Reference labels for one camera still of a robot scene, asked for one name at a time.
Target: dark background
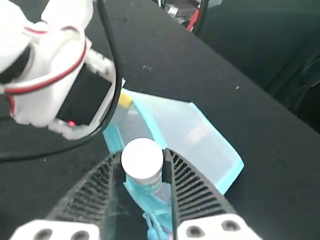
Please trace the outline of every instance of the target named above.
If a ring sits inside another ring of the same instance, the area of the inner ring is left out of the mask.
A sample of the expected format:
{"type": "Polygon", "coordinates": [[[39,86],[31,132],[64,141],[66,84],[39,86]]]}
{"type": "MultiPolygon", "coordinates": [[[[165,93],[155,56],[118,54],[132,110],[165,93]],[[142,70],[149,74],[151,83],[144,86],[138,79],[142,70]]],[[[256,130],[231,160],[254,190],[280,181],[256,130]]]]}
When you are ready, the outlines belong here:
{"type": "Polygon", "coordinates": [[[304,73],[320,57],[319,22],[316,0],[223,0],[208,9],[199,37],[320,132],[320,86],[304,73]]]}
{"type": "MultiPolygon", "coordinates": [[[[31,21],[46,5],[15,0],[31,21]]],[[[205,43],[149,0],[108,0],[107,10],[130,90],[195,104],[241,155],[245,167],[226,198],[264,240],[317,240],[320,229],[320,137],[205,43]]],[[[87,36],[108,56],[95,15],[87,36]]],[[[7,114],[5,106],[0,108],[7,114]]],[[[0,124],[0,151],[57,148],[45,129],[0,124]]],[[[44,218],[108,154],[102,135],[68,153],[0,165],[0,239],[44,218]]],[[[145,239],[137,207],[117,216],[117,240],[145,239]]]]}

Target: black table surface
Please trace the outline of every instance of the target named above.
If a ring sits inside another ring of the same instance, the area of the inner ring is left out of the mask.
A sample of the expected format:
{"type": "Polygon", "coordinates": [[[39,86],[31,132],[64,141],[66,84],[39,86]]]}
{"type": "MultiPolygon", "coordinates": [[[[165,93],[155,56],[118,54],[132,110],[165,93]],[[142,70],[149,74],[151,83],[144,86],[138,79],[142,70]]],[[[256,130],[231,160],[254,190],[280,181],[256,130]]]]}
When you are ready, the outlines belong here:
{"type": "MultiPolygon", "coordinates": [[[[45,0],[14,2],[34,22],[46,5],[45,0]]],[[[319,135],[151,0],[108,0],[107,10],[126,87],[196,103],[241,155],[244,170],[226,197],[246,222],[264,240],[318,239],[319,135]]],[[[97,14],[86,33],[93,48],[108,56],[97,14]]],[[[5,101],[0,103],[1,112],[7,114],[5,101]]],[[[45,129],[12,121],[0,124],[2,152],[51,149],[64,143],[45,129]]],[[[101,135],[64,154],[1,164],[0,239],[8,239],[23,223],[44,218],[67,190],[107,154],[101,135]]],[[[144,221],[131,217],[127,216],[135,232],[122,231],[127,233],[122,239],[145,239],[144,221]]]]}

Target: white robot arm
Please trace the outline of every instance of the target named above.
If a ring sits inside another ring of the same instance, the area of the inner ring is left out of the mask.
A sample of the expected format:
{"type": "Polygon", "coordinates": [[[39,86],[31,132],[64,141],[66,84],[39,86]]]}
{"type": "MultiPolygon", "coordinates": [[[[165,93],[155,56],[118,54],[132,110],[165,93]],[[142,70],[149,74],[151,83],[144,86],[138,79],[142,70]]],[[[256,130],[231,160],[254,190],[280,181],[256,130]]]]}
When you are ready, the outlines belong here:
{"type": "Polygon", "coordinates": [[[100,125],[116,69],[85,36],[92,15],[92,0],[50,0],[44,22],[33,24],[17,5],[0,0],[0,93],[18,124],[48,127],[68,140],[100,125]]]}

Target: dust speck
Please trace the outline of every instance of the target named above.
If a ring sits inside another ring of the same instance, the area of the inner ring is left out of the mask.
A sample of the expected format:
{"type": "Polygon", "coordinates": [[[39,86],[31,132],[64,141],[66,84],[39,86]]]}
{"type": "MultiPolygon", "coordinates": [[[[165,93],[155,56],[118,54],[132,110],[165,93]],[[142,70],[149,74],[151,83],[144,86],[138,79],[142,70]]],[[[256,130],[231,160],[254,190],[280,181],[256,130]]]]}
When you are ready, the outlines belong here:
{"type": "Polygon", "coordinates": [[[150,66],[147,66],[147,65],[143,65],[142,66],[142,69],[144,70],[144,69],[146,69],[146,70],[148,70],[149,72],[151,72],[151,67],[150,66]]]}

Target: white wire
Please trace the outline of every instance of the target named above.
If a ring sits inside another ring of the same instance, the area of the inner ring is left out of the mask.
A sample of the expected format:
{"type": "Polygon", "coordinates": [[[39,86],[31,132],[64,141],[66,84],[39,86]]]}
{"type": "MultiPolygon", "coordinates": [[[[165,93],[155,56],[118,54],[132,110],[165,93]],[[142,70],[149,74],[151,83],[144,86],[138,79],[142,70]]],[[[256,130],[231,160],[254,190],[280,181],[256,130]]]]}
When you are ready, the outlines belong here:
{"type": "MultiPolygon", "coordinates": [[[[81,44],[81,48],[79,48],[79,58],[80,56],[82,55],[83,53],[83,50],[84,50],[84,47],[85,47],[85,44],[86,44],[86,35],[85,35],[85,31],[83,29],[79,29],[77,27],[74,27],[72,26],[72,28],[74,28],[75,30],[77,30],[77,32],[79,33],[79,40],[82,42],[81,44]]],[[[79,66],[82,66],[83,62],[84,62],[85,58],[82,59],[82,63],[79,64],[79,66]]],[[[4,86],[5,89],[20,89],[20,88],[30,88],[34,85],[38,85],[38,84],[41,84],[41,83],[44,83],[46,81],[49,81],[50,79],[56,77],[57,75],[63,73],[63,72],[66,72],[68,71],[72,65],[69,65],[68,67],[66,67],[66,69],[62,72],[52,72],[52,73],[49,73],[47,75],[44,75],[44,76],[41,76],[41,77],[38,77],[38,78],[34,78],[32,80],[29,80],[29,81],[25,81],[25,82],[15,82],[15,83],[8,83],[4,86]]]]}

